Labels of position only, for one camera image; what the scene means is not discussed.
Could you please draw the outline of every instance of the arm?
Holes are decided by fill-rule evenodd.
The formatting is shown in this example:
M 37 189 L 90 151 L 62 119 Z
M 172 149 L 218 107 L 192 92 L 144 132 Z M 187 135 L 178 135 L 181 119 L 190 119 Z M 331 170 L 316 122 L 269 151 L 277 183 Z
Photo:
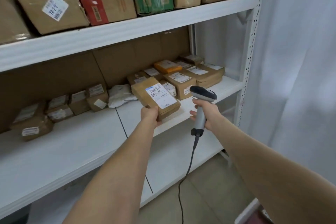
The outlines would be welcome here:
M 157 108 L 141 109 L 140 123 L 87 185 L 63 224 L 135 222 L 157 115 Z
M 246 186 L 275 224 L 336 223 L 336 187 L 243 133 L 214 104 L 202 106 L 211 130 L 228 152 Z M 196 112 L 191 111 L 195 120 Z

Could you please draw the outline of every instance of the white plastic bag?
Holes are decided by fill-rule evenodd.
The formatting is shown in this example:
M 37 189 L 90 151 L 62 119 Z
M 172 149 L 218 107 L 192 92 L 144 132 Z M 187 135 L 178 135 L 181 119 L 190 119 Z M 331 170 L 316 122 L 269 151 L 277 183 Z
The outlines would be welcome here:
M 137 97 L 131 93 L 129 84 L 116 85 L 108 91 L 108 107 L 116 108 L 131 100 L 137 100 Z

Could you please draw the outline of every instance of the person's left hand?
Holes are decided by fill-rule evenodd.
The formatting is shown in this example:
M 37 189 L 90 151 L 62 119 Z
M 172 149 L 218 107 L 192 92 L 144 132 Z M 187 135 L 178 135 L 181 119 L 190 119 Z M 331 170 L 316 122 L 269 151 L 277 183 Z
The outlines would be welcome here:
M 149 122 L 151 122 L 151 124 L 153 124 L 154 128 L 156 128 L 157 126 L 160 126 L 162 122 L 156 121 L 158 117 L 158 111 L 159 111 L 159 108 L 157 106 L 154 108 L 142 107 L 141 108 L 141 120 L 148 120 Z

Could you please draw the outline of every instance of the tiled floor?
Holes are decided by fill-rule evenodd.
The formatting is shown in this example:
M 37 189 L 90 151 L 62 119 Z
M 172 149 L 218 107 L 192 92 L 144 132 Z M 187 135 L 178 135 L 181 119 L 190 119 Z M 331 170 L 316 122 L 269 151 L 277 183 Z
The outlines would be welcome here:
M 140 209 L 138 224 L 182 223 L 175 184 Z M 233 224 L 254 199 L 235 168 L 217 154 L 181 185 L 184 223 Z

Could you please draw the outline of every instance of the white curtain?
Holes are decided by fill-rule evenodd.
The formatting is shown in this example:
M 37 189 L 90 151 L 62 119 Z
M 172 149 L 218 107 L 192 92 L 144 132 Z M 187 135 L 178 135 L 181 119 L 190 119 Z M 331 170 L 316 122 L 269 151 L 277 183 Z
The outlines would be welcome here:
M 336 0 L 263 0 L 241 129 L 336 184 Z

